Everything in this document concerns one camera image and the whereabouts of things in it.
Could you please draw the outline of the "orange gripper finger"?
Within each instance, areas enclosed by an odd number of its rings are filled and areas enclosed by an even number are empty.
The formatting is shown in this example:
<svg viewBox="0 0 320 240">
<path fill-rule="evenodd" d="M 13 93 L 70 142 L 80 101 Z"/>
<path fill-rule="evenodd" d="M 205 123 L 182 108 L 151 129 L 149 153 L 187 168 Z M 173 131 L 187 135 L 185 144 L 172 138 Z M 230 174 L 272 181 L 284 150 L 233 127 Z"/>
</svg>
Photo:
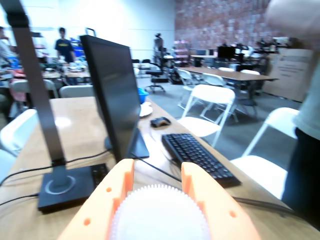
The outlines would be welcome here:
<svg viewBox="0 0 320 240">
<path fill-rule="evenodd" d="M 109 240 L 115 213 L 133 190 L 134 160 L 123 159 L 85 201 L 59 240 Z"/>
<path fill-rule="evenodd" d="M 192 162 L 181 165 L 182 191 L 205 216 L 212 240 L 260 240 L 249 215 L 204 169 Z"/>
</svg>

